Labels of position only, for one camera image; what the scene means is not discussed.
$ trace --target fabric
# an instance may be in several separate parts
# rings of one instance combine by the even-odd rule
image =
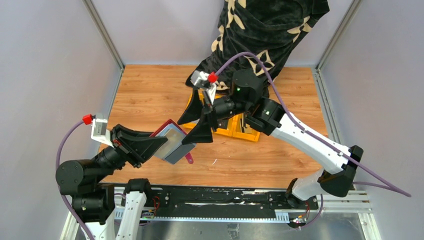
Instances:
[[[225,0],[212,54],[196,70],[216,72],[235,54],[248,51],[264,62],[275,79],[292,50],[329,10],[326,0]],[[254,59],[241,57],[219,75],[217,93],[229,94],[233,73],[247,68],[266,80]],[[190,77],[185,84],[192,87]]]

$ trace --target red connector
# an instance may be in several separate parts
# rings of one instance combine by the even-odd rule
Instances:
[[[210,83],[215,83],[215,82],[218,80],[218,76],[217,76],[217,75],[215,75],[215,72],[213,71],[213,72],[211,72],[211,73],[209,74],[209,76],[207,76],[207,80],[208,80]]]
[[[93,123],[94,116],[91,114],[87,114],[82,117],[82,121],[85,123],[85,125],[90,125]]]

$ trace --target wood grain surface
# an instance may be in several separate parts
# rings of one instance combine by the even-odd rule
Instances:
[[[191,88],[184,82],[195,66],[127,65],[110,113],[116,124],[137,131],[155,131],[183,113]],[[309,68],[284,68],[275,84],[288,109],[319,133],[327,135],[317,91]],[[277,100],[274,93],[271,98]],[[104,182],[126,183],[148,178],[152,184],[286,188],[293,178],[316,172],[320,165],[281,140],[261,134],[258,142],[213,135],[175,165],[152,157],[141,168],[127,164]]]

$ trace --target robotic arm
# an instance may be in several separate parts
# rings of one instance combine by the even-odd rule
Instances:
[[[296,208],[310,197],[323,193],[337,197],[347,195],[357,166],[343,154],[360,161],[363,154],[360,147],[340,145],[314,131],[292,113],[285,112],[279,103],[268,98],[266,82],[256,77],[251,70],[242,69],[233,74],[229,96],[215,99],[217,86],[213,80],[209,74],[200,71],[195,71],[191,76],[194,85],[192,98],[178,124],[197,119],[198,123],[183,139],[183,144],[212,143],[211,129],[217,130],[218,120],[246,113],[246,123],[252,129],[292,144],[323,167],[310,176],[292,180],[286,192],[287,201],[292,207]],[[203,90],[203,102],[200,101],[198,89]],[[336,153],[322,141],[307,134],[307,131],[340,149],[341,153]]]

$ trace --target white wall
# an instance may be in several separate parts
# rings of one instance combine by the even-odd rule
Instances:
[[[119,74],[82,1],[0,1],[0,239],[59,239],[58,145],[82,115],[108,111]],[[62,157],[96,150],[85,126]]]
[[[224,0],[93,0],[125,64],[197,65],[211,53]],[[288,59],[316,65],[352,0],[329,1],[330,12]]]
[[[423,239],[424,2],[364,0],[322,70],[344,143],[409,191],[365,187],[382,239]],[[362,170],[357,180],[378,182]]]

